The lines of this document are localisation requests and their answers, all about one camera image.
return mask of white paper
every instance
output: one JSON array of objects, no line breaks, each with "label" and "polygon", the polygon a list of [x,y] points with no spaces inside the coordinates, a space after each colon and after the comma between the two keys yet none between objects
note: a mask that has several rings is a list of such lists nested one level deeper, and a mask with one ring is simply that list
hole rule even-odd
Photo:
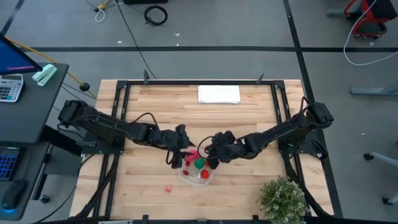
[{"label": "white paper", "polygon": [[199,103],[240,103],[239,86],[200,85],[198,101]]}]

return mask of floor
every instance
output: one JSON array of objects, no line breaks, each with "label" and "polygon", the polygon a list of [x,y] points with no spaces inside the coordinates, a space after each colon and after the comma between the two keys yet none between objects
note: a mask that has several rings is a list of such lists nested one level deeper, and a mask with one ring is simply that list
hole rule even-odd
[{"label": "floor", "polygon": [[[398,9],[398,0],[392,2]],[[15,13],[16,5],[21,3]],[[163,6],[169,19],[161,27],[148,26],[131,7],[121,8],[158,78],[258,78],[264,73],[264,78],[269,79],[305,81],[307,94],[313,93],[317,101],[324,102],[335,117],[332,127],[324,133],[343,216],[396,222],[397,205],[381,203],[381,197],[398,190],[396,168],[377,160],[367,162],[362,155],[378,152],[398,156],[398,104],[395,98],[353,96],[349,88],[392,83],[396,80],[398,56],[366,67],[355,67],[346,61],[341,48],[352,25],[344,18],[327,17],[325,12],[347,3],[348,0],[170,0]],[[6,25],[3,31],[7,37],[69,64],[70,71],[90,83],[93,92],[98,91],[104,78],[142,78],[146,67],[138,52],[128,48],[134,42],[116,6],[107,9],[105,20],[97,23],[95,12],[83,0],[2,0],[0,5],[0,27]],[[288,6],[293,15],[290,23]],[[142,12],[147,6],[134,7]],[[8,26],[12,14],[15,17]],[[397,25],[398,19],[388,23],[390,30],[377,41],[351,39],[349,47],[363,53],[348,53],[350,59],[364,63],[397,51]],[[33,53],[28,55],[38,62],[45,61]],[[77,86],[70,78],[65,82]],[[91,105],[95,103],[77,95]],[[61,108],[70,99],[73,97],[61,90],[55,107]],[[57,113],[52,111],[49,125],[56,125]],[[70,166],[78,166],[79,162],[75,159]],[[51,176],[44,188],[50,203],[31,202],[21,221],[3,223],[34,222],[46,216],[65,200],[75,183],[76,177]],[[68,201],[48,220],[66,219],[70,204]]]}]

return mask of computer mouse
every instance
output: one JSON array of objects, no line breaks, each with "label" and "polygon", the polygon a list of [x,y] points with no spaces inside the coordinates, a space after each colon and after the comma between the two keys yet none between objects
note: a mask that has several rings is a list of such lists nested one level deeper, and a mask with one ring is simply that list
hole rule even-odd
[{"label": "computer mouse", "polygon": [[25,192],[26,186],[26,180],[14,180],[2,196],[2,207],[6,210],[16,208]]}]

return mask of caster wheel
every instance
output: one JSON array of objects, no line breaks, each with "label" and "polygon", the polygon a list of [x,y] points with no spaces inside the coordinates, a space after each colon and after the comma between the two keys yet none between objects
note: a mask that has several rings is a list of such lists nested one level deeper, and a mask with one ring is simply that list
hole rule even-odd
[{"label": "caster wheel", "polygon": [[388,198],[382,198],[383,199],[383,204],[384,205],[393,205],[393,203],[390,203]]},{"label": "caster wheel", "polygon": [[88,91],[88,90],[90,89],[90,85],[89,85],[88,83],[83,83],[83,85],[81,85],[81,86],[79,87],[79,89],[80,89],[81,91]]},{"label": "caster wheel", "polygon": [[374,156],[370,155],[369,153],[363,154],[363,157],[366,161],[370,161],[370,160],[374,159]]},{"label": "caster wheel", "polygon": [[50,198],[47,195],[40,195],[39,201],[41,201],[42,203],[48,203],[50,201]]}]

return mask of white cable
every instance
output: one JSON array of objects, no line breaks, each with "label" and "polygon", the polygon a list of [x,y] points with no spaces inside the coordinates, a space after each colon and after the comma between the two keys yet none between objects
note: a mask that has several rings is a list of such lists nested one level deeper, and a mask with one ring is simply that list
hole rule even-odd
[{"label": "white cable", "polygon": [[[104,17],[102,17],[102,19],[98,20],[98,16],[101,12],[104,14]],[[105,19],[105,12],[102,9],[98,9],[97,15],[95,16],[95,21],[102,22],[104,19]]]},{"label": "white cable", "polygon": [[114,3],[114,4],[118,4],[118,5],[124,4],[124,1],[121,1],[121,3],[117,3],[117,2],[119,2],[119,0],[117,0],[117,1],[116,1],[116,0],[113,0],[113,3]]},{"label": "white cable", "polygon": [[347,53],[346,53],[347,44],[348,44],[349,38],[351,37],[351,34],[352,34],[353,31],[354,31],[355,26],[356,26],[357,23],[362,19],[362,17],[365,16],[365,14],[372,8],[372,6],[374,5],[374,3],[376,3],[376,2],[377,2],[377,0],[375,0],[375,1],[369,6],[369,9],[366,10],[366,11],[362,14],[362,16],[355,22],[353,28],[351,28],[351,31],[350,31],[349,34],[348,34],[346,44],[344,45],[344,48],[343,48],[343,52],[344,52],[344,56],[346,57],[347,61],[348,61],[349,63],[353,64],[353,65],[356,65],[356,66],[371,65],[371,64],[373,64],[373,63],[381,62],[382,60],[391,58],[392,56],[398,54],[398,52],[395,52],[395,53],[393,53],[392,55],[390,55],[390,56],[388,56],[388,57],[385,57],[385,58],[382,58],[382,59],[379,59],[379,60],[375,60],[375,61],[369,62],[369,63],[362,63],[362,64],[358,64],[358,63],[352,62],[352,61],[348,58],[348,56],[347,56]]}]

